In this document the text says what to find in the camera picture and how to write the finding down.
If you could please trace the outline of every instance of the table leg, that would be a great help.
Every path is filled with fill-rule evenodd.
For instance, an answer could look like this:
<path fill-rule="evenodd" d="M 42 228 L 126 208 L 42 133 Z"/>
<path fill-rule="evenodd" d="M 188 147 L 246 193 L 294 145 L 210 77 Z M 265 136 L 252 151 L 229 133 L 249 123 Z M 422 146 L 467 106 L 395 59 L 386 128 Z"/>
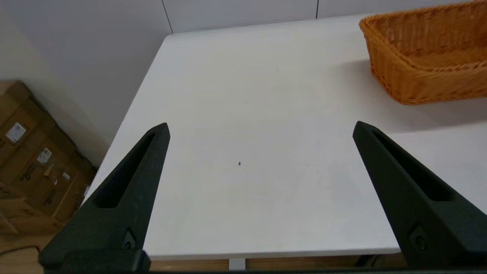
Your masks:
<path fill-rule="evenodd" d="M 244 258 L 229 259 L 228 270 L 230 271 L 245 270 L 245 259 Z"/>

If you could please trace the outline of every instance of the screw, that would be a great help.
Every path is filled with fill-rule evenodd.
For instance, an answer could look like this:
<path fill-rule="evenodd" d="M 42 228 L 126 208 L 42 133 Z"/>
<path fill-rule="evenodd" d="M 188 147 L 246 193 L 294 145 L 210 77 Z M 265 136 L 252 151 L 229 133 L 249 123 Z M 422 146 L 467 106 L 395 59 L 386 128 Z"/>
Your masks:
<path fill-rule="evenodd" d="M 416 246 L 421 250 L 426 249 L 426 242 L 423 239 L 423 237 L 421 237 L 421 236 L 416 237 Z"/>

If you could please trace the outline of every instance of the table top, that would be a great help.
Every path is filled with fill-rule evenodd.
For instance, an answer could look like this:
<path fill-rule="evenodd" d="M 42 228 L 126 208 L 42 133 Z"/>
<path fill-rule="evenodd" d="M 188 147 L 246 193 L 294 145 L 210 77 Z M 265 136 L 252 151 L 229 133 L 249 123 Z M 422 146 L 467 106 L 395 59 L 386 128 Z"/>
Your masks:
<path fill-rule="evenodd" d="M 167 122 L 151 258 L 398 252 L 352 139 L 362 120 L 487 212 L 487 100 L 392 100 L 370 73 L 363 17 L 167 37 L 89 194 Z"/>

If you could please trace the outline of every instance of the cable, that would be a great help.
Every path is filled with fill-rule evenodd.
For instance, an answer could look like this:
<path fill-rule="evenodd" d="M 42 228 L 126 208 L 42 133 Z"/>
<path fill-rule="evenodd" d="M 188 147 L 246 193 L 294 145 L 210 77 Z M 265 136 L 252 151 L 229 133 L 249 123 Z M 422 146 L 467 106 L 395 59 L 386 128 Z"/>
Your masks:
<path fill-rule="evenodd" d="M 35 248 L 37 250 L 37 252 L 40 253 L 40 248 L 37 245 L 28 245 L 28 246 L 17 247 L 17 248 L 12 248 L 9 250 L 2 251 L 2 252 L 0 252 L 0 256 L 3 256 L 3 255 L 8 254 L 8 253 L 15 252 L 15 251 L 19 251 L 19 250 L 29 249 L 29 248 Z"/>

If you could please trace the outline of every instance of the orange wicker basket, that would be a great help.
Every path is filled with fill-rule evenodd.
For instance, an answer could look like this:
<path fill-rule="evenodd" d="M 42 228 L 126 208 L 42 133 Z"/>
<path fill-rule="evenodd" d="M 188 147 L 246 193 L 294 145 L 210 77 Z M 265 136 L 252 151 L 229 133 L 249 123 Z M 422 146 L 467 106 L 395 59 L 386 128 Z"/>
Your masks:
<path fill-rule="evenodd" d="M 487 97 L 487 1 L 364 18 L 374 77 L 396 101 Z"/>

